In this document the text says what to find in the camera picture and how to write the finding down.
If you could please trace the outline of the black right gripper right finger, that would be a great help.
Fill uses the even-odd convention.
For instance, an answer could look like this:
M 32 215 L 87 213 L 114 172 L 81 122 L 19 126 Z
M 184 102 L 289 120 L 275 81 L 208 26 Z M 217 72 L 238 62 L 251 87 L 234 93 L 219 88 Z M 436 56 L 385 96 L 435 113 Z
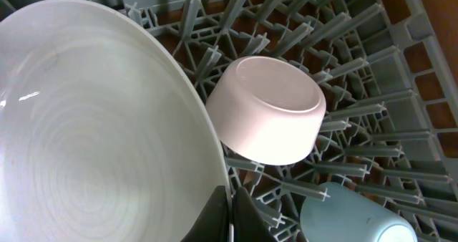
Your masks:
M 276 242 L 244 187 L 233 197 L 233 225 L 235 242 Z

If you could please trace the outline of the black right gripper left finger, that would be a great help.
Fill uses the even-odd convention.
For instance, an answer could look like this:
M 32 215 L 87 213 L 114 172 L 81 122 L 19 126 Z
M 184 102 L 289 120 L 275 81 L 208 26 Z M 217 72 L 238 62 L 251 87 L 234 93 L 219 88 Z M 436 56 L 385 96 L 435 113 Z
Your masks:
M 219 185 L 212 192 L 197 220 L 182 242 L 227 242 L 229 207 L 226 189 Z

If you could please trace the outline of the light blue cup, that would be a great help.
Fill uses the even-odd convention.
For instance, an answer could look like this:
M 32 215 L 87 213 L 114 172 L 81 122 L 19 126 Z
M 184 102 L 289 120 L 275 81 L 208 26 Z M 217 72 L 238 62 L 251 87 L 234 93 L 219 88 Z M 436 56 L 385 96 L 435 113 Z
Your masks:
M 308 241 L 418 241 L 411 224 L 400 215 L 338 183 L 319 187 L 326 191 L 326 199 L 306 198 L 301 208 L 301 230 Z

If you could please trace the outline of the white bowl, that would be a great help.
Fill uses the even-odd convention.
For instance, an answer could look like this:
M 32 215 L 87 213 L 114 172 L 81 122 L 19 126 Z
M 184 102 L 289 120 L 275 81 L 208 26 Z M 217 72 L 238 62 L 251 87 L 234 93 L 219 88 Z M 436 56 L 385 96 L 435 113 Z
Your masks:
M 205 103 L 218 139 L 266 165 L 305 159 L 326 111 L 326 98 L 305 72 L 272 57 L 242 57 L 223 72 Z

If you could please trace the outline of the white plate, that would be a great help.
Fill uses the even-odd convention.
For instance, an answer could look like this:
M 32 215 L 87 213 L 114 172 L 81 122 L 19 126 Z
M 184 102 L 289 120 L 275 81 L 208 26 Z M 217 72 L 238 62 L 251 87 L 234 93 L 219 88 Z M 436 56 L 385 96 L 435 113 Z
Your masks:
M 180 241 L 218 186 L 205 107 L 139 24 L 85 0 L 1 22 L 3 241 Z

